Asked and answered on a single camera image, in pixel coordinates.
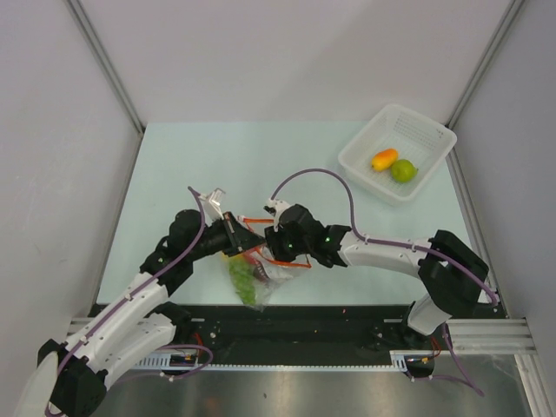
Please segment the green fake pear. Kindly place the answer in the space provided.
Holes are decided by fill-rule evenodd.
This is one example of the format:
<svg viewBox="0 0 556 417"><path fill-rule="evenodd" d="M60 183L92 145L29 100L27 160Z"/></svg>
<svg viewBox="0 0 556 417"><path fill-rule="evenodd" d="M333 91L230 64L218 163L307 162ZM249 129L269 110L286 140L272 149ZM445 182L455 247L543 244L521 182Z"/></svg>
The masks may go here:
<svg viewBox="0 0 556 417"><path fill-rule="evenodd" d="M400 159L392 164L390 173L396 182L407 183L416 177L418 169L409 160Z"/></svg>

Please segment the green fake grapes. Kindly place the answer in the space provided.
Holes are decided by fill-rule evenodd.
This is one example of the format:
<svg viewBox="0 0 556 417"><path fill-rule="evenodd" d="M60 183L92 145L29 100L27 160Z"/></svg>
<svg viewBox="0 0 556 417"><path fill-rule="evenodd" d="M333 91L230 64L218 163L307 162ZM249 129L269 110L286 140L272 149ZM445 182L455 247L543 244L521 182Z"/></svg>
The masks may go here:
<svg viewBox="0 0 556 417"><path fill-rule="evenodd" d="M242 303L253 307L256 304L253 266L242 257L233 257L228 261L228 273Z"/></svg>

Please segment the clear zip top bag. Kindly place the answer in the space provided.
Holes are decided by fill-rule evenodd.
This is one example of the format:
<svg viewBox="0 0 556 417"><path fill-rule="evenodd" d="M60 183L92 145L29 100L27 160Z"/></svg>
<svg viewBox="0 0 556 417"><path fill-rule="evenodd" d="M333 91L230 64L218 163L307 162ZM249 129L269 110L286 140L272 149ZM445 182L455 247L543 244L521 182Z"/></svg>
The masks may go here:
<svg viewBox="0 0 556 417"><path fill-rule="evenodd" d="M239 255L222 254L221 258L241 303L257 311L267 306L271 294L282 284L312 268L307 255L298 256L292 262L277 261L266 245Z"/></svg>

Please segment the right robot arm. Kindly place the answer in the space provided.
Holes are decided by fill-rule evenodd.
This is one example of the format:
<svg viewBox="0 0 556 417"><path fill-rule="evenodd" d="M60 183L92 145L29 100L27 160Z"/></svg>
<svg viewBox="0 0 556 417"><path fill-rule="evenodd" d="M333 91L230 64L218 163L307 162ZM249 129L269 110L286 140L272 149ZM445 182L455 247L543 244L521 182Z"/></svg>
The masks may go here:
<svg viewBox="0 0 556 417"><path fill-rule="evenodd" d="M486 284L488 266L449 231L428 240L389 241L364 235L354 225L325 226L300 204L271 201L265 210L273 218L265 240L277 261L307 255L326 268L375 267L420 280L427 292L409 306L396 335L410 348L422 348L451 318L472 314L481 295L498 301Z"/></svg>

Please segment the orange fake mango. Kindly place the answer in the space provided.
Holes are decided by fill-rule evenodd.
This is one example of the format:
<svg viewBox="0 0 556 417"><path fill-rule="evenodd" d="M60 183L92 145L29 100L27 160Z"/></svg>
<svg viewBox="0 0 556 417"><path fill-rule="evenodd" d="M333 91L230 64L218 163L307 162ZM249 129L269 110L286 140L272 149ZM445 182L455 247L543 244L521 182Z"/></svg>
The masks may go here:
<svg viewBox="0 0 556 417"><path fill-rule="evenodd" d="M376 172L382 172L389 169L399 157L396 149L384 149L377 153L371 160L370 166Z"/></svg>

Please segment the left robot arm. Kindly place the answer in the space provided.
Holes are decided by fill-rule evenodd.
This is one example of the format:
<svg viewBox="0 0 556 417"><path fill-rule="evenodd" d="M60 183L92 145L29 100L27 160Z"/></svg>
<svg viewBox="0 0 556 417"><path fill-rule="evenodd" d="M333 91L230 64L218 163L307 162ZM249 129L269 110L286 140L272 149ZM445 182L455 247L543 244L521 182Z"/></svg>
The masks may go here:
<svg viewBox="0 0 556 417"><path fill-rule="evenodd" d="M158 348L186 345L192 327L170 296L193 264L222 252L238 255L264 238L229 212L207 223L202 210L179 212L118 299L63 342L46 341L19 400L18 416L90 416L114 383Z"/></svg>

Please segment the red fake apple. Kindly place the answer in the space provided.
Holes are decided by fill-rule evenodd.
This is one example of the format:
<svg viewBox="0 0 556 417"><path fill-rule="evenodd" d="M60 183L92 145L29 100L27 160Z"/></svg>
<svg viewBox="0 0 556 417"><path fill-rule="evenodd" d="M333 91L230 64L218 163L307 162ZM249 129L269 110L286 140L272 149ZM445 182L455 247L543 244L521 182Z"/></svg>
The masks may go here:
<svg viewBox="0 0 556 417"><path fill-rule="evenodd" d="M244 254L243 258L249 265L252 265L254 267L258 267L261 265L258 259L256 257L253 257L252 255Z"/></svg>

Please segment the brown fake fig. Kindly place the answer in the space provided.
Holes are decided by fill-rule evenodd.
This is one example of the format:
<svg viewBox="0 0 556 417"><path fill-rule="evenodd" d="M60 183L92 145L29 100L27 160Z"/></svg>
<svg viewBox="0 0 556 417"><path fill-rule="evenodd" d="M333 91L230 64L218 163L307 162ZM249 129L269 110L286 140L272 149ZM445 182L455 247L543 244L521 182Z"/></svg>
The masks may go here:
<svg viewBox="0 0 556 417"><path fill-rule="evenodd" d="M269 281L269 277L266 274L265 270L263 267L258 266L255 267L253 270L253 274L256 280L261 281L261 282L268 282Z"/></svg>

